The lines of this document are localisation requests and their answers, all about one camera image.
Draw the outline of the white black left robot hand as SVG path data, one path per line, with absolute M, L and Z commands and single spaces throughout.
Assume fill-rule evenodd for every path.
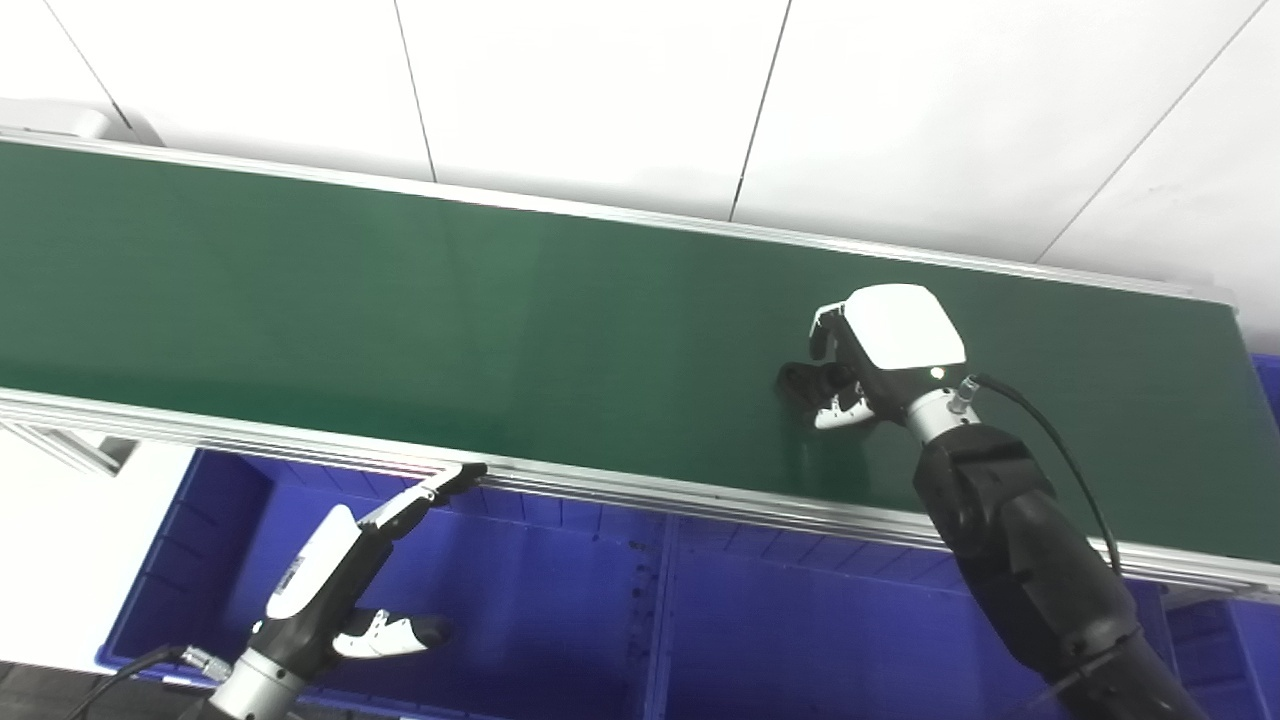
M 346 505 L 334 506 L 278 582 L 244 656 L 270 664 L 271 675 L 311 682 L 342 659 L 396 657 L 448 642 L 453 626 L 445 618 L 356 603 L 394 543 L 486 471 L 484 462 L 449 462 L 364 518 Z

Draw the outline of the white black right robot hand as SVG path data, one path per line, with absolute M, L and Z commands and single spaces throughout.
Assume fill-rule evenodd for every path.
M 968 375 L 966 348 L 940 300 L 920 284 L 874 284 L 819 307 L 809 354 L 824 387 L 819 430 L 892 421 L 922 443 L 977 421 L 954 397 Z

